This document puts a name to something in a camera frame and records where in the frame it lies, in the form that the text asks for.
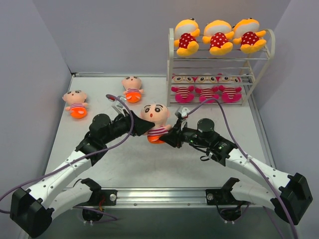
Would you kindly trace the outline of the pink panda plush front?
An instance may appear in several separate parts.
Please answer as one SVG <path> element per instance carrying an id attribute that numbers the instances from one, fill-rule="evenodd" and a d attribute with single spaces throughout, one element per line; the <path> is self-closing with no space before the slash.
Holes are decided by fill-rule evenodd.
<path id="1" fill-rule="evenodd" d="M 223 74 L 219 73 L 216 79 L 218 82 L 222 83 L 222 85 L 219 85 L 218 89 L 221 92 L 221 99 L 224 103 L 232 104 L 241 100 L 241 87 L 226 86 L 226 84 L 230 83 L 241 83 L 240 77 L 223 76 Z"/>

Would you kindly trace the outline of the yellow plush red dotted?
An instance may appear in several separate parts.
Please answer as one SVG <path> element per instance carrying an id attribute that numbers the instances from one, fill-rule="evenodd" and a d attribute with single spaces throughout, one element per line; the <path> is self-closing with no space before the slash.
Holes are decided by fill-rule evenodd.
<path id="1" fill-rule="evenodd" d="M 214 20 L 204 28 L 202 42 L 209 44 L 209 52 L 213 56 L 222 56 L 232 51 L 231 42 L 234 31 L 231 25 L 223 20 Z"/>
<path id="2" fill-rule="evenodd" d="M 240 45 L 240 50 L 245 54 L 261 50 L 267 43 L 264 39 L 265 30 L 259 30 L 260 24 L 253 18 L 245 18 L 232 27 L 234 32 L 233 43 Z"/>
<path id="3" fill-rule="evenodd" d="M 174 47 L 180 57 L 188 57 L 196 53 L 199 44 L 196 38 L 200 35 L 199 25 L 194 18 L 180 21 L 174 29 Z"/>

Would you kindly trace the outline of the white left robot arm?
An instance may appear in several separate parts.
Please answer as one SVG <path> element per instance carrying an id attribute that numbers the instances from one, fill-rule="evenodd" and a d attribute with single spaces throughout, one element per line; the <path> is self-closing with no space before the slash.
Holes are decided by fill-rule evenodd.
<path id="1" fill-rule="evenodd" d="M 96 115 L 84 139 L 55 171 L 27 190 L 19 187 L 14 191 L 10 218 L 30 237 L 40 236 L 53 220 L 50 204 L 73 179 L 104 156 L 107 143 L 124 134 L 140 136 L 154 125 L 133 112 L 118 115 L 114 120 L 106 114 Z"/>

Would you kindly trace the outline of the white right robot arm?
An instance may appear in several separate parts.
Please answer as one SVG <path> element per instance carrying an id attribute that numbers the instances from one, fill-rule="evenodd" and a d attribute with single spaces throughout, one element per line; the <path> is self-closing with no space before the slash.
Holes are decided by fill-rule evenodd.
<path id="1" fill-rule="evenodd" d="M 221 198 L 227 204 L 244 201 L 247 196 L 248 202 L 272 209 L 283 221 L 298 225 L 313 201 L 305 176 L 282 172 L 241 152 L 239 146 L 214 130 L 210 119 L 199 120 L 196 129 L 188 128 L 186 120 L 179 119 L 160 139 L 175 148 L 187 143 L 204 151 L 209 159 L 258 183 L 241 189 L 239 180 L 228 180 L 221 191 Z"/>

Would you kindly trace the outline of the pink panda plush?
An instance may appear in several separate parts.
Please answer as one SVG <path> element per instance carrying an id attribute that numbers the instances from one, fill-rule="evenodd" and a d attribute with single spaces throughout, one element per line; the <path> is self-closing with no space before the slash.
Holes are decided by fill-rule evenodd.
<path id="1" fill-rule="evenodd" d="M 211 75 L 201 75 L 196 78 L 195 92 L 199 95 L 198 100 L 202 103 L 207 99 L 219 99 L 218 79 Z"/>
<path id="2" fill-rule="evenodd" d="M 219 73 L 216 79 L 218 82 L 222 83 L 222 85 L 219 85 L 218 89 L 221 92 L 221 99 L 224 103 L 232 104 L 241 100 L 241 87 L 226 86 L 226 84 L 230 83 L 241 83 L 240 77 L 223 76 L 223 74 Z"/>
<path id="3" fill-rule="evenodd" d="M 195 79 L 191 76 L 172 74 L 172 81 L 175 83 L 187 83 L 187 85 L 172 86 L 171 91 L 175 93 L 175 101 L 180 104 L 190 103 L 194 99 Z"/>

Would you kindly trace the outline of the peach doll plush back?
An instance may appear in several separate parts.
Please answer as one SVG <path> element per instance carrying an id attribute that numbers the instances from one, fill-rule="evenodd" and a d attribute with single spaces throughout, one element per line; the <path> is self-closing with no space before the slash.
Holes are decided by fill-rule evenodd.
<path id="1" fill-rule="evenodd" d="M 137 76 L 127 76 L 122 80 L 125 89 L 123 95 L 128 103 L 134 104 L 141 100 L 144 90 L 142 89 L 142 81 Z"/>

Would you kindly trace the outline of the pink panda plush back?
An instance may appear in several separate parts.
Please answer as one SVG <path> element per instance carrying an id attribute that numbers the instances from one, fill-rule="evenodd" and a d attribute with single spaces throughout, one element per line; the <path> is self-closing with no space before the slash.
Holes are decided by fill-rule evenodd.
<path id="1" fill-rule="evenodd" d="M 190 103 L 194 99 L 195 79 L 191 76 L 172 74 L 172 81 L 175 83 L 187 83 L 187 85 L 172 86 L 171 91 L 175 93 L 175 101 L 180 104 Z"/>

